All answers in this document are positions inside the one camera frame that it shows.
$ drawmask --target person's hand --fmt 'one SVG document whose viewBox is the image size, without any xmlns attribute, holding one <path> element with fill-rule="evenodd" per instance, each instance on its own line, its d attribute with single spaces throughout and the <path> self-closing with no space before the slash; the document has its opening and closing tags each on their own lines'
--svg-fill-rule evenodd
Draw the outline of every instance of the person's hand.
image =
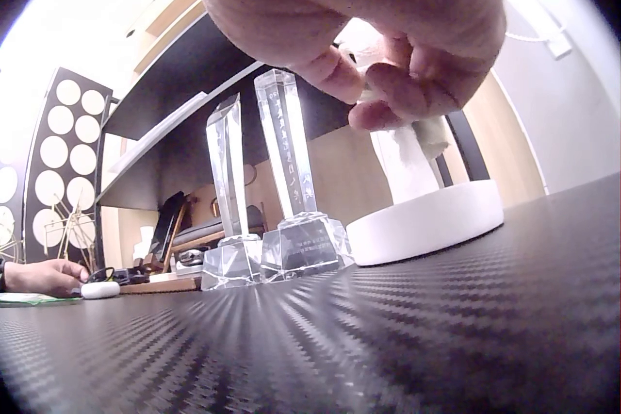
<svg viewBox="0 0 621 414">
<path fill-rule="evenodd" d="M 7 292 L 71 297 L 72 291 L 79 290 L 87 279 L 86 268 L 64 259 L 32 264 L 4 264 L 4 285 Z"/>
<path fill-rule="evenodd" d="M 331 46 L 351 17 L 385 37 L 391 64 L 370 66 L 381 99 L 355 106 L 350 124 L 375 130 L 461 108 L 480 86 L 503 43 L 502 0 L 204 0 L 241 50 L 286 66 L 348 103 L 363 77 Z"/>
</svg>

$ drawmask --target black table surface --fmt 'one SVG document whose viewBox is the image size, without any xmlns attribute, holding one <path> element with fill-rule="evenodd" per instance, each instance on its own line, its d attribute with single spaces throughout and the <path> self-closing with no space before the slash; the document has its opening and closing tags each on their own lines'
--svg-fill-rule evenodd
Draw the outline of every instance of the black table surface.
<svg viewBox="0 0 621 414">
<path fill-rule="evenodd" d="M 33 412 L 619 412 L 619 183 L 393 265 L 2 308 L 2 376 Z"/>
</svg>

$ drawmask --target black shelf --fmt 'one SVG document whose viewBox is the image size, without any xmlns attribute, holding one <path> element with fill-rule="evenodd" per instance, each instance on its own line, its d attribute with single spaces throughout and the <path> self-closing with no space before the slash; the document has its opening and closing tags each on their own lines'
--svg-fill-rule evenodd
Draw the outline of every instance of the black shelf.
<svg viewBox="0 0 621 414">
<path fill-rule="evenodd" d="M 157 210 L 178 191 L 190 194 L 212 183 L 205 125 L 216 105 L 237 92 L 240 92 L 242 101 L 244 162 L 256 165 L 267 160 L 253 80 L 269 69 L 270 66 L 261 66 L 185 119 L 142 157 L 124 168 L 100 194 L 97 202 L 101 206 Z M 320 92 L 299 77 L 297 87 L 307 140 L 347 124 L 349 105 Z"/>
<path fill-rule="evenodd" d="M 236 48 L 208 15 L 197 19 L 149 66 L 102 132 L 138 140 L 199 92 L 208 94 L 255 60 Z M 237 92 L 242 101 L 244 161 L 268 159 L 253 80 L 263 65 L 233 83 L 125 167 L 98 196 L 100 206 L 157 210 L 183 191 L 190 194 L 213 182 L 205 126 L 216 105 Z M 347 124 L 350 106 L 297 78 L 307 140 Z"/>
<path fill-rule="evenodd" d="M 204 14 L 140 75 L 102 132 L 137 141 L 197 92 L 214 90 L 254 62 Z"/>
</svg>

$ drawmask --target white ceiling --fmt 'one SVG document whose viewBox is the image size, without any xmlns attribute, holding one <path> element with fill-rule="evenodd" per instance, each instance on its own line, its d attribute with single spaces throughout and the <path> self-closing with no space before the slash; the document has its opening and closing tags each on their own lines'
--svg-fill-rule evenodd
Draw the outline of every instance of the white ceiling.
<svg viewBox="0 0 621 414">
<path fill-rule="evenodd" d="M 31 0 L 0 46 L 0 139 L 29 144 L 57 66 L 123 94 L 133 67 L 126 31 L 151 1 Z"/>
</svg>

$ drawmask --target glass trophy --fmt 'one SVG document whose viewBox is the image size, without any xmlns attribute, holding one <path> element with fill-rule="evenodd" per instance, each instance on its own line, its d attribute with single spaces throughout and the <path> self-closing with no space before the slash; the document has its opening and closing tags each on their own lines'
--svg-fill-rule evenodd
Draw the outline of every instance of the glass trophy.
<svg viewBox="0 0 621 414">
<path fill-rule="evenodd" d="M 239 94 L 216 107 L 207 120 L 213 184 L 225 237 L 203 257 L 203 291 L 257 283 L 261 238 L 248 233 Z"/>
<path fill-rule="evenodd" d="M 340 221 L 317 211 L 295 76 L 272 69 L 255 78 L 278 199 L 284 220 L 263 235 L 261 280 L 279 281 L 353 263 Z"/>
</svg>

